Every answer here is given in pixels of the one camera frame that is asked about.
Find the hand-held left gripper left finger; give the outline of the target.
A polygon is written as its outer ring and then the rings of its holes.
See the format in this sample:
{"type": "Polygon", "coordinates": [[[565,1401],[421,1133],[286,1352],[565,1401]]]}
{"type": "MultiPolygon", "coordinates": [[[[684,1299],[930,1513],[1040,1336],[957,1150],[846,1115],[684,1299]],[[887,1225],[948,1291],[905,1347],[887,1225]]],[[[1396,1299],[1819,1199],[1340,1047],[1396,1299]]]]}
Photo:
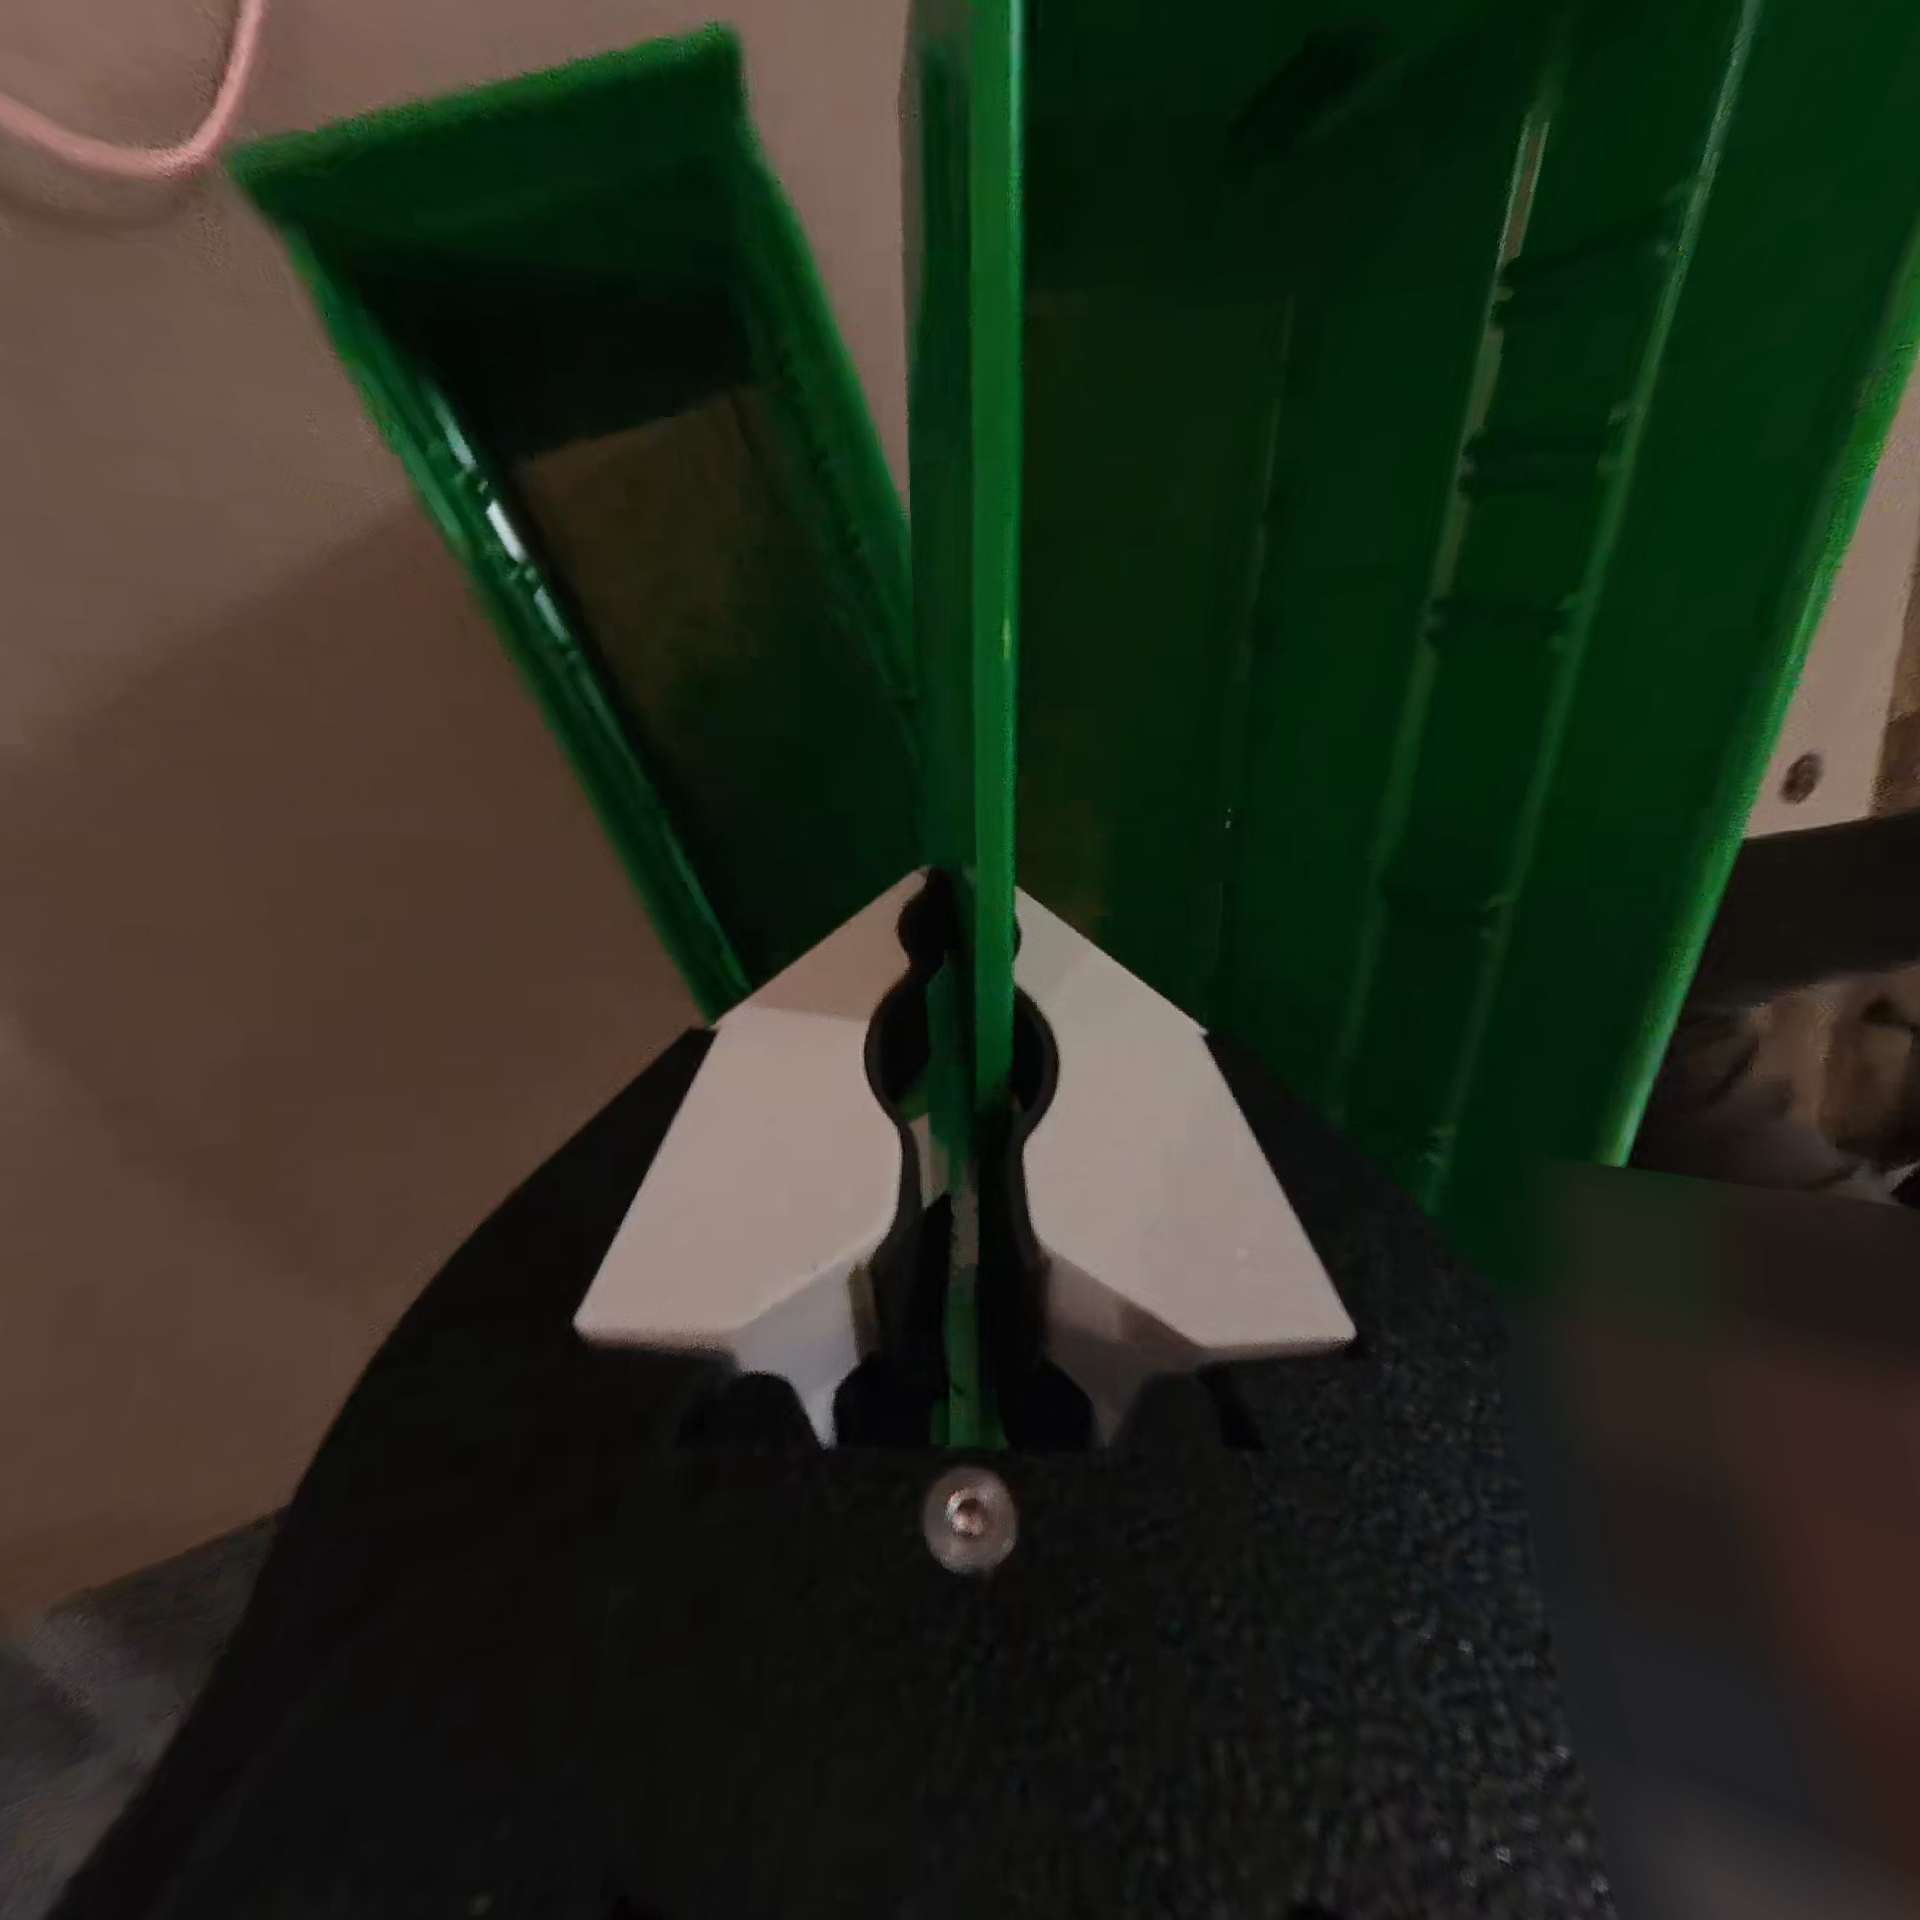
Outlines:
{"type": "Polygon", "coordinates": [[[945,1438],[945,963],[948,878],[913,867],[711,1029],[571,1311],[581,1344],[786,1376],[821,1439],[945,1438]]]}

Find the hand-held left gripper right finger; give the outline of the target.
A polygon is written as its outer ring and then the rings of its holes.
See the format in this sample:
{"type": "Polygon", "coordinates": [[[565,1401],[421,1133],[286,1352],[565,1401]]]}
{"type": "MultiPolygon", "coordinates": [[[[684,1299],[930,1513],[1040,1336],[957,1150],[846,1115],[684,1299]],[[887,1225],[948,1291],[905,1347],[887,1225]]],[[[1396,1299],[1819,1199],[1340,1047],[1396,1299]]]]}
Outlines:
{"type": "Polygon", "coordinates": [[[1111,1439],[1152,1376],[1354,1318],[1212,1029],[1013,892],[1013,1071],[975,1136],[975,1376],[1008,1439],[1111,1439]]]}

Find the green plastic bin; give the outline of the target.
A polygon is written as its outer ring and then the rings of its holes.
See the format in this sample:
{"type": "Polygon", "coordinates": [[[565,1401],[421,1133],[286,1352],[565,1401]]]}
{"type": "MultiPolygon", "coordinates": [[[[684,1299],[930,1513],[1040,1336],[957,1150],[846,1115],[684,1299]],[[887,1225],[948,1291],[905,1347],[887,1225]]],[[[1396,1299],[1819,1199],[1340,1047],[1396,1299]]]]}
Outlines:
{"type": "Polygon", "coordinates": [[[1516,1278],[1911,369],[1911,6],[913,6],[897,153],[969,1111],[1020,884],[1516,1278]]]}
{"type": "Polygon", "coordinates": [[[920,860],[905,504],[730,30],[254,141],[369,427],[701,1016],[920,860]]]}

